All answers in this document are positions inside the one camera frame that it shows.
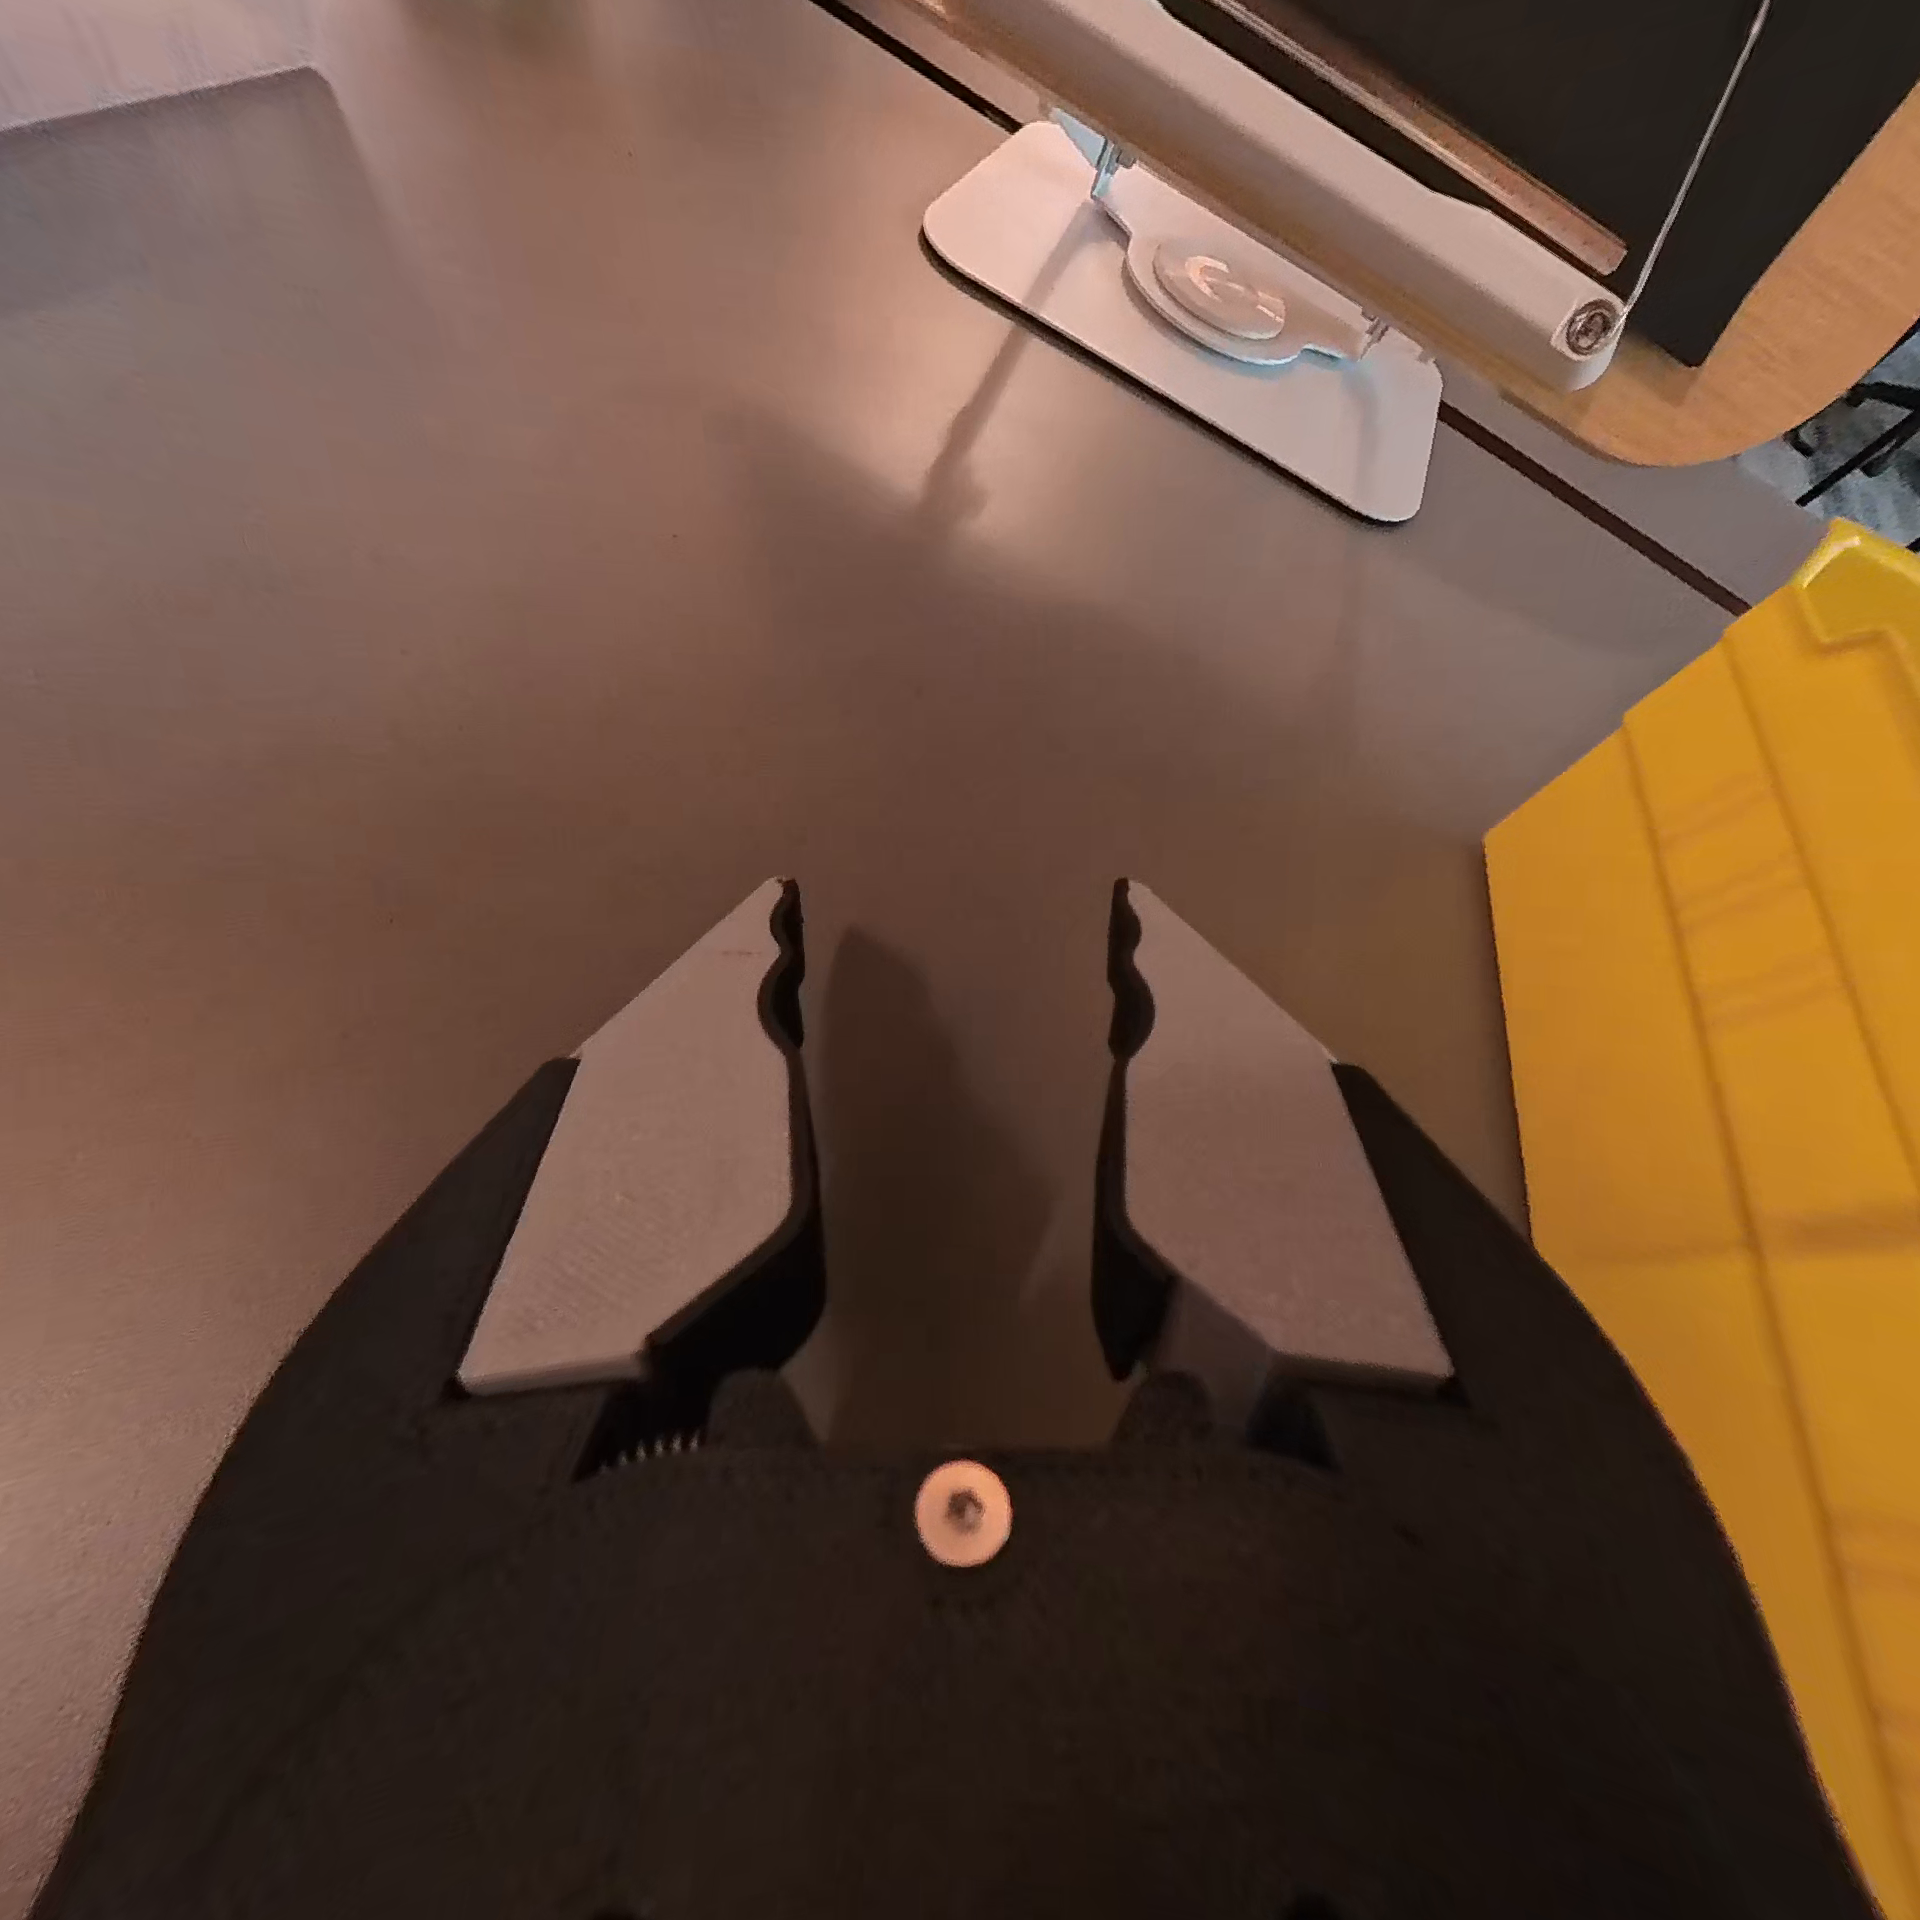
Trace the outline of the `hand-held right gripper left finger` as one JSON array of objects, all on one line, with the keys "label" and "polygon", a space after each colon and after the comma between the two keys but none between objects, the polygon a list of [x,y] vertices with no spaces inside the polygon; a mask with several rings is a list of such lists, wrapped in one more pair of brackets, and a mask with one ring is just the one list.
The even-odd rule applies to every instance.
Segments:
[{"label": "hand-held right gripper left finger", "polygon": [[772,878],[573,1049],[462,1392],[693,1396],[804,1342],[820,1286],[778,1275],[815,1201],[802,976],[801,886]]}]

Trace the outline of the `white monitor stand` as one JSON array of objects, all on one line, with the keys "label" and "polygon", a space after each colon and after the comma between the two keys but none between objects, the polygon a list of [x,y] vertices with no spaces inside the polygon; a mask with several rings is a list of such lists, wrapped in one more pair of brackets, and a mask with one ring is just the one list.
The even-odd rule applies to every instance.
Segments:
[{"label": "white monitor stand", "polygon": [[974,290],[1374,524],[1425,502],[1469,348],[1550,396],[1609,368],[1627,301],[1583,217],[1283,4],[923,4],[1043,118],[935,200]]}]

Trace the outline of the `yellow plastic bin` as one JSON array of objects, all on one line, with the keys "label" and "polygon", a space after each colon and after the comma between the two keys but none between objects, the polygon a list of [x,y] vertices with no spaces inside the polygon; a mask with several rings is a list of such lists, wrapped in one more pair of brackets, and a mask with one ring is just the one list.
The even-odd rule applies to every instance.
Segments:
[{"label": "yellow plastic bin", "polygon": [[1916,553],[1833,521],[1484,864],[1532,1240],[1692,1456],[1916,1916]]}]

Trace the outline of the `black chair base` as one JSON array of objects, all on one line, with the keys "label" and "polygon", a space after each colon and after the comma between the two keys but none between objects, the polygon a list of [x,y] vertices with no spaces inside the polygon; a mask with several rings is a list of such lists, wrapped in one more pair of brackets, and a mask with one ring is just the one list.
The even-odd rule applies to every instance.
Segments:
[{"label": "black chair base", "polygon": [[1858,482],[1916,494],[1917,325],[1842,396],[1789,427],[1782,443],[1803,469],[1793,482],[1801,509],[1835,509]]}]

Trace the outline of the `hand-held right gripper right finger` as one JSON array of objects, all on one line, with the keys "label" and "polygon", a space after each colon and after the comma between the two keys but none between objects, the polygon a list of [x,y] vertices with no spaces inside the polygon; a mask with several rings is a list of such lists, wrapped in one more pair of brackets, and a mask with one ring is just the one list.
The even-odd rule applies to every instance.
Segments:
[{"label": "hand-held right gripper right finger", "polygon": [[1333,1051],[1140,880],[1109,921],[1093,1329],[1116,1381],[1198,1381],[1223,1424],[1294,1386],[1428,1396],[1454,1362]]}]

